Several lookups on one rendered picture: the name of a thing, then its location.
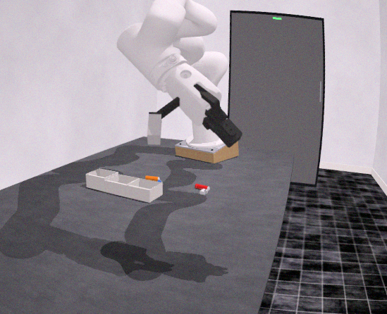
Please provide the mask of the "white three-compartment bin rack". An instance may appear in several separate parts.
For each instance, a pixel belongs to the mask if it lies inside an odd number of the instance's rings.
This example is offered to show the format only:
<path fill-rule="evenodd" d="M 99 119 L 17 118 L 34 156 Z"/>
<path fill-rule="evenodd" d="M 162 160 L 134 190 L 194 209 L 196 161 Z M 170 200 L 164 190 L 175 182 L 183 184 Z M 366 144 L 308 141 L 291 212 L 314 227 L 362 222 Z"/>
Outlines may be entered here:
<path fill-rule="evenodd" d="M 91 189 L 149 203 L 162 195 L 162 182 L 119 175 L 101 168 L 86 174 L 86 184 Z"/>

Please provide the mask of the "red aa battery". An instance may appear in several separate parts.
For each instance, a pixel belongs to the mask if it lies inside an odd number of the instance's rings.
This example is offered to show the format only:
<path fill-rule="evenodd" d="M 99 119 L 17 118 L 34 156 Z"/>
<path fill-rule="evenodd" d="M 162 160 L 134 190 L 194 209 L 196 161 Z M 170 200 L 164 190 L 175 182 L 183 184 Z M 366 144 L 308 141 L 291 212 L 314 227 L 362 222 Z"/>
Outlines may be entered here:
<path fill-rule="evenodd" d="M 208 189 L 208 191 L 210 190 L 210 187 L 204 186 L 204 185 L 200 185 L 200 184 L 196 184 L 195 188 L 197 188 L 197 189 Z"/>

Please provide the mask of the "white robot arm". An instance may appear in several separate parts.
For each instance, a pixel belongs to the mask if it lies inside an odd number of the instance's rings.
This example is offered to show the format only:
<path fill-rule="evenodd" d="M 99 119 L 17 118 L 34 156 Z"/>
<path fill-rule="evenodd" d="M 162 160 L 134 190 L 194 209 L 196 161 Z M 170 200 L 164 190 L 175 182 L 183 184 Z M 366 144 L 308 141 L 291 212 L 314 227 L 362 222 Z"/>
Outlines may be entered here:
<path fill-rule="evenodd" d="M 121 33 L 117 48 L 159 91 L 163 78 L 183 63 L 218 86 L 227 71 L 228 60 L 220 52 L 205 52 L 202 38 L 216 28 L 215 15 L 192 0 L 155 0 L 143 23 L 135 23 Z M 180 49 L 180 53 L 174 47 Z M 177 96 L 157 112 L 149 112 L 148 144 L 160 145 L 161 119 L 179 106 Z M 203 125 L 192 122 L 192 131 L 194 137 L 186 139 L 188 146 L 208 149 L 224 144 Z"/>

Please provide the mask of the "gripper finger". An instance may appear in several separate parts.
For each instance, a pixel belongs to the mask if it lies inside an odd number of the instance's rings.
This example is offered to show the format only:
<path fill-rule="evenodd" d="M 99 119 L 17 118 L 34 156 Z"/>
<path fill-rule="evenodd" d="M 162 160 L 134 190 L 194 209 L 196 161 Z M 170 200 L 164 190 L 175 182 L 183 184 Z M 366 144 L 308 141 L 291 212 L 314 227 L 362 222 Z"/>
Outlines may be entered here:
<path fill-rule="evenodd" d="M 205 115 L 215 126 L 218 126 L 216 127 L 218 133 L 229 144 L 232 144 L 237 139 L 239 139 L 242 136 L 242 132 L 235 126 L 235 124 L 228 118 L 226 113 L 221 109 L 220 101 L 198 84 L 195 84 L 193 86 L 200 92 L 201 97 L 210 104 L 211 110 L 206 109 Z"/>
<path fill-rule="evenodd" d="M 240 139 L 237 139 L 235 142 L 233 142 L 232 144 L 229 144 L 219 133 L 218 131 L 216 130 L 216 126 L 210 121 L 210 119 L 208 119 L 208 117 L 205 117 L 204 120 L 203 120 L 203 126 L 207 129 L 207 130 L 211 130 L 213 133 L 215 133 L 219 138 L 220 140 L 228 147 L 230 148 L 232 145 L 234 145 L 234 143 L 236 143 L 238 140 Z"/>

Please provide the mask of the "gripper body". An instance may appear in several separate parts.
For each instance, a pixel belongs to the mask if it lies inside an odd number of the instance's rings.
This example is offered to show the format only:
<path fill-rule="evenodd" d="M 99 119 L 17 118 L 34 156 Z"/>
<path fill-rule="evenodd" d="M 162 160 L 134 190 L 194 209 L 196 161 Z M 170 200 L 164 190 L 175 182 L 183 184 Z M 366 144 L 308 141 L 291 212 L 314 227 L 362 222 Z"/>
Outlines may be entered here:
<path fill-rule="evenodd" d="M 197 126 L 201 126 L 210 105 L 201 97 L 200 92 L 193 85 L 198 84 L 221 103 L 221 91 L 210 82 L 203 74 L 192 66 L 184 63 L 172 69 L 161 81 L 160 90 L 168 92 L 172 99 L 180 98 L 179 108 Z M 206 106 L 205 106 L 206 105 Z"/>

